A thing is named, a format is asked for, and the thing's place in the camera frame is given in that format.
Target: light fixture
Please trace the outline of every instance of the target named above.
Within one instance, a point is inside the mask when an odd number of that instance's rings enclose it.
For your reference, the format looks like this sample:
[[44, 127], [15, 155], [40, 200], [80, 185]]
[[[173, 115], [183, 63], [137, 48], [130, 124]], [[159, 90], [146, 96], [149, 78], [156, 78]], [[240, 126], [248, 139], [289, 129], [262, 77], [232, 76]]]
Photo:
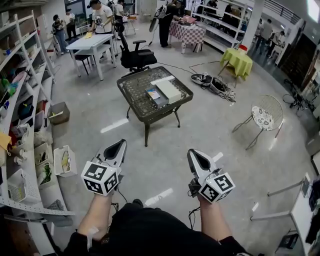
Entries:
[[319, 19], [319, 6], [317, 5], [315, 0], [307, 0], [307, 8], [308, 8], [308, 15], [313, 19], [315, 22], [318, 22]]

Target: wicker table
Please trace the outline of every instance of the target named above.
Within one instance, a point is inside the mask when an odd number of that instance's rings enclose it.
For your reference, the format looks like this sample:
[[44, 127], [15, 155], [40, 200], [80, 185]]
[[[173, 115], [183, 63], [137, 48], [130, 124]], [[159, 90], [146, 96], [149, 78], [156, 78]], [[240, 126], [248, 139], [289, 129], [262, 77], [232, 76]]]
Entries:
[[117, 85], [129, 104], [126, 118], [129, 118], [129, 110], [132, 109], [139, 121], [144, 123], [145, 129], [145, 146], [148, 146], [148, 136], [150, 125], [154, 122], [174, 113], [178, 120], [180, 128], [180, 120], [178, 117], [178, 109], [182, 104], [192, 100], [194, 94], [176, 77], [170, 82], [181, 91], [181, 99], [168, 104], [162, 108], [156, 105], [146, 95], [146, 89], [152, 86], [151, 82], [172, 76], [163, 66], [152, 68], [140, 73], [136, 73], [127, 77], [123, 77], [117, 81]]

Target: black office chair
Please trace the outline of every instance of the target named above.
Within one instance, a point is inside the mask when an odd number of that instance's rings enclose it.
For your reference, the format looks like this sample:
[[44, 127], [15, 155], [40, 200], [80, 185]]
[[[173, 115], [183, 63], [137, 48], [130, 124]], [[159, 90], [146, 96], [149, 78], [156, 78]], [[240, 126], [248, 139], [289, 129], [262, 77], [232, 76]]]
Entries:
[[145, 40], [134, 41], [135, 50], [129, 51], [129, 47], [126, 41], [126, 38], [123, 34], [125, 27], [120, 22], [115, 23], [115, 29], [118, 32], [118, 35], [121, 38], [121, 42], [123, 46], [120, 45], [122, 55], [121, 55], [121, 65], [126, 69], [129, 69], [131, 73], [123, 76], [127, 77], [141, 71], [149, 70], [150, 67], [147, 65], [156, 64], [157, 59], [155, 57], [155, 53], [148, 49], [139, 50], [139, 46], [141, 43], [145, 43]]
[[[79, 40], [78, 37], [71, 39], [71, 40], [69, 41], [69, 45], [71, 45], [72, 43], [74, 43], [74, 42], [77, 41], [77, 40]], [[71, 50], [71, 51], [73, 51], [73, 54], [75, 54], [75, 53], [78, 52], [79, 50]], [[90, 55], [74, 55], [74, 58], [75, 58], [77, 61], [81, 61], [81, 62], [82, 62], [83, 66], [84, 66], [84, 69], [85, 69], [85, 72], [86, 72], [86, 74], [87, 74], [88, 76], [89, 76], [89, 73], [88, 73], [88, 70], [87, 70], [86, 65], [85, 65], [85, 63], [84, 63], [84, 60], [87, 60], [88, 65], [89, 65], [89, 67], [90, 67], [89, 57], [90, 57]]]

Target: white column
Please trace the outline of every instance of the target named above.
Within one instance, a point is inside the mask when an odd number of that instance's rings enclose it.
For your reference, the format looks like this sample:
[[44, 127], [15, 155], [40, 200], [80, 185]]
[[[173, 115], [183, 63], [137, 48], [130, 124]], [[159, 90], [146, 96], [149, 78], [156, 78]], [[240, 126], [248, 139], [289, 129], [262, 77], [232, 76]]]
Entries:
[[254, 39], [264, 5], [265, 0], [255, 0], [254, 2], [251, 18], [242, 41], [242, 45], [246, 46], [248, 49]]

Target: checkered tablecloth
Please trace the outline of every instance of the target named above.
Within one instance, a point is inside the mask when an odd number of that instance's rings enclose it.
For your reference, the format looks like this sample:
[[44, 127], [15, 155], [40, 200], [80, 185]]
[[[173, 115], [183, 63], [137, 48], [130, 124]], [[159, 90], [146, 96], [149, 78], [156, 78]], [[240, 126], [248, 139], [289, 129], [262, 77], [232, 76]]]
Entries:
[[172, 21], [169, 28], [169, 35], [185, 44], [203, 44], [205, 33], [206, 31], [199, 26], [182, 26], [177, 21]]

